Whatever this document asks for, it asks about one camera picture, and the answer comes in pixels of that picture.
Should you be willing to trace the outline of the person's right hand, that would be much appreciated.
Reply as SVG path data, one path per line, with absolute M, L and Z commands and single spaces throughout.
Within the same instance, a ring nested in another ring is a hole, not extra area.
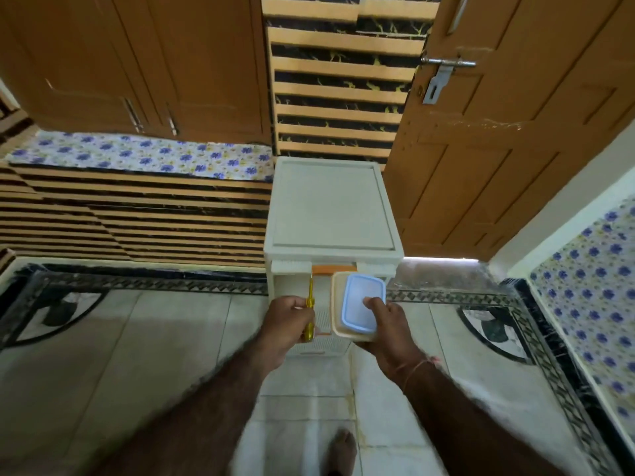
M 415 370 L 430 361 L 415 343 L 405 312 L 396 303 L 391 303 L 389 320 L 377 320 L 375 339 L 355 345 L 372 354 L 384 375 L 402 391 Z

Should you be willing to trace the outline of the person's left hand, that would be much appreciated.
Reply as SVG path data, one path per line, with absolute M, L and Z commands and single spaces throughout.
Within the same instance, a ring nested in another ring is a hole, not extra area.
M 289 350 L 302 341 L 313 314 L 311 309 L 290 309 L 285 305 L 285 296 L 272 300 L 255 338 L 256 352 L 268 371 L 278 368 Z

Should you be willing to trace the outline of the yellow screwdriver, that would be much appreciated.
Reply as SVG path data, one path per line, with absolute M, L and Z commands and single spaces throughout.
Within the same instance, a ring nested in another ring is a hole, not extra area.
M 314 278 L 313 278 L 313 274 L 311 274 L 310 277 L 309 277 L 308 296 L 306 297 L 306 308 L 307 309 L 311 309 L 312 311 L 314 311 L 314 306 L 315 306 Z M 309 322 L 307 323 L 307 325 L 304 328 L 304 331 L 302 333 L 302 341 L 304 343 L 310 343 L 314 339 L 314 335 L 315 335 L 315 320 L 314 320 L 314 318 L 315 318 L 315 316 L 313 314 L 313 318 L 311 320 L 309 320 Z

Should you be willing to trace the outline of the blue lidded plastic box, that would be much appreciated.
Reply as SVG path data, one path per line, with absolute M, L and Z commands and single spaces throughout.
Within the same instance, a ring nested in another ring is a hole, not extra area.
M 386 283 L 383 279 L 362 273 L 347 276 L 340 321 L 342 326 L 357 335 L 370 336 L 377 331 L 377 320 L 364 304 L 365 298 L 386 300 Z

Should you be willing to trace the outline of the cream plastic container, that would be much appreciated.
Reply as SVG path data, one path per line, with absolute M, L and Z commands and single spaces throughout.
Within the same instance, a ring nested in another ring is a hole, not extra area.
M 375 339 L 377 331 L 374 335 L 364 336 L 357 335 L 352 331 L 345 329 L 340 321 L 340 311 L 342 308 L 342 300 L 344 296 L 344 287 L 347 276 L 358 272 L 337 272 L 331 277 L 330 289 L 330 320 L 331 331 L 337 336 L 350 339 L 354 342 L 371 342 Z

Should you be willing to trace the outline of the person's right forearm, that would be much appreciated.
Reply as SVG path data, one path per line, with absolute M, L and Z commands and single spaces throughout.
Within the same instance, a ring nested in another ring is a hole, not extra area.
M 567 476 L 474 403 L 431 361 L 402 391 L 448 476 Z

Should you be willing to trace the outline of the person's left forearm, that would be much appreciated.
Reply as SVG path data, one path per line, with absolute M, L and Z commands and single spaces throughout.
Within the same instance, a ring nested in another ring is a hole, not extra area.
M 261 331 L 82 476 L 224 476 L 264 380 L 295 343 Z

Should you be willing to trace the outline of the white plastic drawer cabinet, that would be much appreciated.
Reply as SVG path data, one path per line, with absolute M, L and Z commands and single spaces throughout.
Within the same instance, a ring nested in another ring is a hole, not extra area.
M 279 157 L 264 242 L 269 299 L 308 296 L 314 264 L 354 264 L 388 282 L 404 251 L 375 162 Z M 316 335 L 289 357 L 338 357 L 350 339 L 331 331 L 331 277 L 314 276 Z

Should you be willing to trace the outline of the person's bare foot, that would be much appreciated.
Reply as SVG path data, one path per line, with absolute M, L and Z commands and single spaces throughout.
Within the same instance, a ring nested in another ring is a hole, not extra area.
M 356 439 L 347 428 L 339 428 L 329 443 L 322 476 L 353 476 L 358 455 Z

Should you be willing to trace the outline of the blue floral shelf cloth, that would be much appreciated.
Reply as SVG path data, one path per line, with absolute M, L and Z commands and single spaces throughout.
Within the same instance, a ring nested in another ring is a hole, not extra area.
M 635 445 L 635 193 L 529 279 Z
M 9 151 L 11 164 L 166 173 L 220 180 L 272 182 L 272 148 L 134 135 L 38 130 Z

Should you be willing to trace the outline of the metal door latch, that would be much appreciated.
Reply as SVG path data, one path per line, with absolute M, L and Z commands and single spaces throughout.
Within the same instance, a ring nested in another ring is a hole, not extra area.
M 421 57 L 421 65 L 434 65 L 438 69 L 430 79 L 422 98 L 422 104 L 436 104 L 440 98 L 441 91 L 445 88 L 456 68 L 475 68 L 476 61 L 467 61 L 461 58 L 432 58 L 424 53 Z

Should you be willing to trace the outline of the brown wooden cupboard door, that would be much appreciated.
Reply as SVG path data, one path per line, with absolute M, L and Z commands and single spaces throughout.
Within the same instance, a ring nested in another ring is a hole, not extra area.
M 166 131 L 161 137 L 272 144 L 260 0 L 114 3 Z
M 114 0 L 0 0 L 0 79 L 42 129 L 167 134 Z

